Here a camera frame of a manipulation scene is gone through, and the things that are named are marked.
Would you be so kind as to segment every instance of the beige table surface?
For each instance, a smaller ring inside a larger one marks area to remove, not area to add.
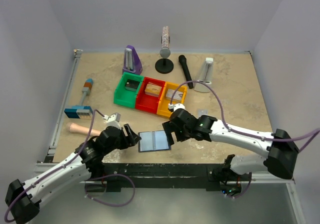
[[[114,91],[122,76],[123,53],[83,53],[78,64],[68,105],[76,105],[82,95],[82,87],[87,78],[94,81],[91,94],[84,105],[98,109],[104,114],[119,112],[120,123],[129,123],[136,133],[162,130],[161,116],[118,106],[113,103]],[[160,58],[157,53],[139,53],[142,62],[142,76],[182,83],[185,81],[182,68],[178,63],[179,53],[169,57],[174,69],[169,74],[160,74],[155,70],[155,62]],[[224,107],[228,123],[248,129],[271,131],[265,103],[261,94],[254,65],[249,54],[184,54],[192,78],[206,57],[213,57],[213,89]],[[210,93],[199,93],[188,89],[184,105],[188,112],[197,117],[197,109],[207,109],[210,116],[221,118],[221,112],[215,97]],[[74,134],[66,130],[68,122],[89,127],[90,120],[69,119],[65,116],[57,143],[54,162],[60,162],[74,152],[85,139],[83,134]],[[94,129],[103,130],[104,120],[97,115]],[[221,163],[229,154],[249,155],[250,151],[225,143],[187,140],[175,143],[170,151],[139,153],[138,146],[126,150],[114,150],[106,155],[104,162],[128,163]]]

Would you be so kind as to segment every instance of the black microphone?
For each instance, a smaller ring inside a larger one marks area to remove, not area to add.
[[[183,69],[183,72],[184,72],[184,75],[185,75],[185,78],[187,81],[191,81],[192,78],[190,76],[190,73],[189,73],[189,69],[188,69],[188,66],[187,66],[187,58],[184,56],[184,55],[180,55],[179,56],[179,63],[181,64],[182,66],[182,69]],[[188,83],[188,86],[189,88],[194,88],[194,84],[193,83]]]

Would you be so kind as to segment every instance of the gray floor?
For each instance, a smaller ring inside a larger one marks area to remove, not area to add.
[[[132,189],[106,193],[101,200],[121,203]],[[49,203],[32,224],[295,224],[285,184],[254,184],[234,201],[221,193],[187,189],[137,189],[134,200],[112,208],[84,198],[77,185]]]

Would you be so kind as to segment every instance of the rolling pin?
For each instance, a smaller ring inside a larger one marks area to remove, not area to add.
[[[89,128],[80,126],[76,123],[67,123],[66,128],[72,133],[82,133],[82,134],[87,135],[89,132]],[[101,131],[92,129],[90,136],[99,136],[100,133],[101,133]]]

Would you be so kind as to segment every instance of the black round base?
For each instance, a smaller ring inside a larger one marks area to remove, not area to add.
[[[174,68],[174,64],[172,63],[172,61],[167,58],[159,59],[155,63],[156,63],[155,69],[159,73],[163,73],[163,74],[170,73]]]

